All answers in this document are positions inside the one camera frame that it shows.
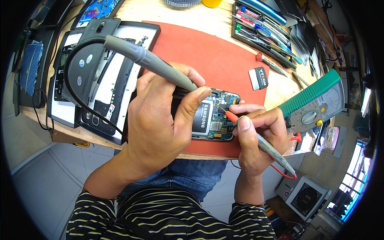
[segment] man's left hand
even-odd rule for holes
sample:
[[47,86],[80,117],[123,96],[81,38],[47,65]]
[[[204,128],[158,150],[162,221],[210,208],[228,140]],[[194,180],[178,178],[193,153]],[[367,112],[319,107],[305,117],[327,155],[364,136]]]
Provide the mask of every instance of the man's left hand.
[[152,73],[137,80],[137,97],[128,108],[128,146],[130,160],[144,171],[143,177],[169,165],[191,142],[192,123],[197,108],[212,90],[192,67],[169,63],[199,88],[188,93],[171,116],[175,85]]

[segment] striped shirt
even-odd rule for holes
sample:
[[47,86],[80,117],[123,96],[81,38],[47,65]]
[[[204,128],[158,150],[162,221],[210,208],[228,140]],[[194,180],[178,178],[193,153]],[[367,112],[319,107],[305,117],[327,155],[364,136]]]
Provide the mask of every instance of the striped shirt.
[[276,235],[263,205],[234,203],[229,223],[213,217],[181,189],[151,188],[112,200],[84,192],[77,198],[66,239],[264,239]]

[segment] denim cloth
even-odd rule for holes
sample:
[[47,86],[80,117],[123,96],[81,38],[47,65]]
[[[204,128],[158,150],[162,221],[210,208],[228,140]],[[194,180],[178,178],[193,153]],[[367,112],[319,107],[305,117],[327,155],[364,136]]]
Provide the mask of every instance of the denim cloth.
[[37,69],[43,51],[43,43],[35,40],[25,49],[19,85],[31,96],[35,90]]
[[148,187],[166,187],[184,189],[203,202],[207,193],[221,180],[227,161],[175,159],[167,167],[127,185],[119,197],[129,196]]

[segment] orange repair mat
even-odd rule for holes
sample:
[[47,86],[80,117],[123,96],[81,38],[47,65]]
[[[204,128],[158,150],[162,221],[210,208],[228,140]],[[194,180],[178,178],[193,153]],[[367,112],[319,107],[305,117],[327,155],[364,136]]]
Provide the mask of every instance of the orange repair mat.
[[[164,61],[189,65],[205,79],[206,86],[237,93],[247,103],[264,105],[266,88],[253,90],[248,71],[269,66],[257,62],[255,54],[216,36],[168,23],[158,24],[161,33],[152,52]],[[184,153],[238,157],[241,148],[234,137],[229,142],[192,139]]]

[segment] jeans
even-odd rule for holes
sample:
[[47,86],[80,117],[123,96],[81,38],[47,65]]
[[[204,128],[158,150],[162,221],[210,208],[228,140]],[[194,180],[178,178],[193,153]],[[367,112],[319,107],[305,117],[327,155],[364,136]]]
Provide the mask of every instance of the jeans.
[[167,167],[127,185],[119,197],[148,187],[166,187],[184,189],[203,202],[207,193],[221,180],[227,161],[175,159]]

